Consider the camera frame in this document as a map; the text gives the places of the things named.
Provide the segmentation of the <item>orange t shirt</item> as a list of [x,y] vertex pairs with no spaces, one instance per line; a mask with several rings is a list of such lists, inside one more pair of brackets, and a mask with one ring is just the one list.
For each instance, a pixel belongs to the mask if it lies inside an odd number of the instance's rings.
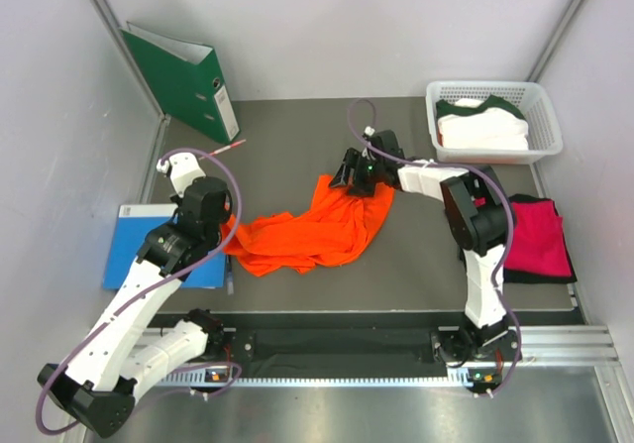
[[224,253],[255,277],[282,268],[307,274],[358,259],[384,225],[395,190],[379,184],[373,196],[355,197],[330,187],[331,179],[319,176],[310,206],[300,215],[280,212],[240,223]]

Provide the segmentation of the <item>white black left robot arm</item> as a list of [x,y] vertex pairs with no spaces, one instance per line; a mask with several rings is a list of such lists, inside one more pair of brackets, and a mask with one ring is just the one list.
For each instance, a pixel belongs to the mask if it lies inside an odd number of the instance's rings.
[[189,311],[170,332],[134,349],[194,265],[219,250],[233,206],[227,183],[210,176],[194,179],[173,200],[172,216],[147,233],[84,347],[38,375],[58,408],[102,438],[119,431],[143,396],[181,365],[224,351],[223,325],[204,309]]

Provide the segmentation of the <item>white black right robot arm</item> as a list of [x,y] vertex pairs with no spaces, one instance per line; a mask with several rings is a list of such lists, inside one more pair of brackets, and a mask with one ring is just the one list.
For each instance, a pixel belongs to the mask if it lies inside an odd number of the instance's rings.
[[508,332],[503,294],[503,259],[512,239],[515,218],[491,166],[443,165],[408,159],[390,130],[368,127],[366,147],[346,150],[329,183],[354,197],[374,196],[380,184],[424,195],[444,205],[451,235],[461,250],[467,274],[465,323],[458,331],[461,361],[482,360],[493,353]]

